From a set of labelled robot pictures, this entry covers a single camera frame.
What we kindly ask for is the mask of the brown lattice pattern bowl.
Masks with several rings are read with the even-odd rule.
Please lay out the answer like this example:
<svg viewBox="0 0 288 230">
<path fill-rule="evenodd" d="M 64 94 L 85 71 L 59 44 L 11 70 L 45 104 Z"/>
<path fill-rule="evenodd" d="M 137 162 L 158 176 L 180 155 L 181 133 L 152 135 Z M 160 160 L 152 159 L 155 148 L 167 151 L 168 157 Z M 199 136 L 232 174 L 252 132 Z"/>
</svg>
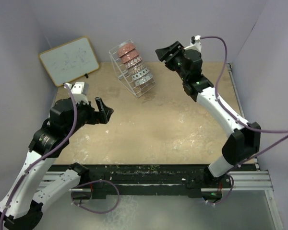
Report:
<svg viewBox="0 0 288 230">
<path fill-rule="evenodd" d="M 128 73 L 130 74 L 130 75 L 133 75 L 133 74 L 136 74 L 136 73 L 138 73 L 138 72 L 141 72 L 141 73 L 148 73 L 149 72 L 149 69 L 146 67 L 146 65 L 145 64 L 143 64 L 142 62 L 141 63 L 138 63 L 138 64 L 136 64 L 136 65 L 134 65 L 134 66 L 132 66 L 132 67 L 130 67 L 129 69 L 128 69 Z"/>
</svg>

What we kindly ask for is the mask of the grey medallion pattern bowl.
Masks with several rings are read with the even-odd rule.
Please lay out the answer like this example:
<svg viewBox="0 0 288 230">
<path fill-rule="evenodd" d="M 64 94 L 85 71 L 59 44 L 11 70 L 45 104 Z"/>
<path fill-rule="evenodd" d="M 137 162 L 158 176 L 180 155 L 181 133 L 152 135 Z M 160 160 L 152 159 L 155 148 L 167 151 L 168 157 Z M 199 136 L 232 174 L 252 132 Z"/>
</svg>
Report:
<svg viewBox="0 0 288 230">
<path fill-rule="evenodd" d="M 126 53 L 125 55 L 123 55 L 120 59 L 121 59 L 121 62 L 123 64 L 127 63 L 128 61 L 134 59 L 135 57 L 139 56 L 139 52 L 134 49 L 128 53 Z"/>
</svg>

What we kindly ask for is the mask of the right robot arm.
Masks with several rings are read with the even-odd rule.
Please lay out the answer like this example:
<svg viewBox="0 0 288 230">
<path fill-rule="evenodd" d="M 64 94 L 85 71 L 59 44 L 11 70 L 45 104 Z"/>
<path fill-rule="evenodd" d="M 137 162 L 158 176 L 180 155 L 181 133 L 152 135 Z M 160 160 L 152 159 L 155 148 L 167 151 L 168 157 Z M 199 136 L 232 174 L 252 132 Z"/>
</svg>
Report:
<svg viewBox="0 0 288 230">
<path fill-rule="evenodd" d="M 205 170 L 204 183 L 208 187 L 216 187 L 221 182 L 221 176 L 259 151 L 261 134 L 256 132 L 259 124 L 249 123 L 238 115 L 204 76 L 200 47 L 199 42 L 183 47 L 177 41 L 168 47 L 156 49 L 155 53 L 169 70 L 177 72 L 186 94 L 214 117 L 228 138 L 221 156 Z"/>
</svg>

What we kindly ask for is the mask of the black floral pattern bowl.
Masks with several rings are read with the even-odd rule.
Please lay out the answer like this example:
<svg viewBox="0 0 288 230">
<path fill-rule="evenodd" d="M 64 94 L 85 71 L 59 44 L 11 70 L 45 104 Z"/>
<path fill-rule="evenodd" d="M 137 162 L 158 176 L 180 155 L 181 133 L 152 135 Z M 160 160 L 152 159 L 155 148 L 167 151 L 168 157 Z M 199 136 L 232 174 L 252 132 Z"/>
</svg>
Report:
<svg viewBox="0 0 288 230">
<path fill-rule="evenodd" d="M 151 75 L 151 74 L 146 74 L 146 75 L 144 75 L 143 77 L 135 80 L 135 81 L 134 81 L 134 84 L 135 84 L 135 86 L 143 85 L 143 84 L 147 83 L 149 80 L 151 80 L 152 77 L 153 77 L 153 75 Z"/>
</svg>

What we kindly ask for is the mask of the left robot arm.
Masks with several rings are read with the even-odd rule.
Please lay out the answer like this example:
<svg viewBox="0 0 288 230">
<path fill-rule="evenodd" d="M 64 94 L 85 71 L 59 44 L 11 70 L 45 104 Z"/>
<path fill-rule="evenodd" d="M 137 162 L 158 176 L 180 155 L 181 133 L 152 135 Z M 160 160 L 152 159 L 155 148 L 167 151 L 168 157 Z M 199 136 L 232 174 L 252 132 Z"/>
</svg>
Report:
<svg viewBox="0 0 288 230">
<path fill-rule="evenodd" d="M 95 98 L 98 110 L 90 101 L 76 102 L 73 97 L 55 102 L 42 127 L 33 135 L 29 150 L 10 191 L 0 201 L 0 229 L 32 230 L 55 200 L 71 188 L 91 184 L 89 169 L 73 163 L 63 175 L 37 191 L 46 172 L 68 146 L 70 137 L 84 125 L 107 124 L 114 110 L 100 97 Z"/>
</svg>

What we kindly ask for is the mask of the blue triangle pattern bowl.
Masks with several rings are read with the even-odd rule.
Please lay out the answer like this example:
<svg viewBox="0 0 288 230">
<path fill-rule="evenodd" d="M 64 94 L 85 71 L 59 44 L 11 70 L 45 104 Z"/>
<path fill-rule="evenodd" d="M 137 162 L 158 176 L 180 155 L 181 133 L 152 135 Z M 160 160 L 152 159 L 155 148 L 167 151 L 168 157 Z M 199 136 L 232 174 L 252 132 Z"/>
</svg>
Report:
<svg viewBox="0 0 288 230">
<path fill-rule="evenodd" d="M 140 63 L 143 59 L 140 57 L 140 56 L 137 56 L 135 58 L 133 58 L 132 60 L 130 61 L 127 61 L 124 66 L 126 69 L 129 69 L 131 67 L 133 67 L 134 65 Z"/>
</svg>

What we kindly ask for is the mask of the red diamond dot bowl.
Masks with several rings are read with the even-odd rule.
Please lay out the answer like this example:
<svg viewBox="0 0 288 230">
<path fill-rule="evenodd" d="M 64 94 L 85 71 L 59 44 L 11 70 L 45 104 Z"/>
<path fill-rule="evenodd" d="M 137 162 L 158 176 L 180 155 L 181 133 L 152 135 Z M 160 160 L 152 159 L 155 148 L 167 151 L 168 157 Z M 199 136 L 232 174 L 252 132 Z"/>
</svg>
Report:
<svg viewBox="0 0 288 230">
<path fill-rule="evenodd" d="M 142 78 L 144 75 L 148 74 L 150 72 L 149 69 L 145 68 L 145 69 L 142 69 L 141 71 L 135 73 L 132 75 L 132 80 L 133 81 L 136 81 L 140 78 Z"/>
</svg>

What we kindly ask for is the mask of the white wire dish rack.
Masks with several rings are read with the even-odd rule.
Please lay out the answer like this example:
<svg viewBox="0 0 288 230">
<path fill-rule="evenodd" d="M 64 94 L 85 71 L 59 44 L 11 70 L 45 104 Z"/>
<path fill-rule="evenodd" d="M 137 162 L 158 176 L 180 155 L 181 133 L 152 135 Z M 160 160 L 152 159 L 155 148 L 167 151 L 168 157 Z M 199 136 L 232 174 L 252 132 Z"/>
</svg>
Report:
<svg viewBox="0 0 288 230">
<path fill-rule="evenodd" d="M 130 39 L 126 40 L 124 42 L 133 43 L 133 41 Z M 139 98 L 142 95 L 144 95 L 145 93 L 147 93 L 149 90 L 151 90 L 156 85 L 156 82 L 154 80 L 154 76 L 147 83 L 140 85 L 140 86 L 135 86 L 134 81 L 132 80 L 132 75 L 130 75 L 128 73 L 128 69 L 125 68 L 124 64 L 121 62 L 120 57 L 118 57 L 118 53 L 117 53 L 118 48 L 119 48 L 119 45 L 115 46 L 114 48 L 112 48 L 108 52 L 112 66 L 113 66 L 113 69 L 114 69 L 114 72 L 115 72 L 115 75 L 116 75 L 117 79 L 128 89 L 128 91 L 131 94 L 133 94 L 135 97 Z"/>
</svg>

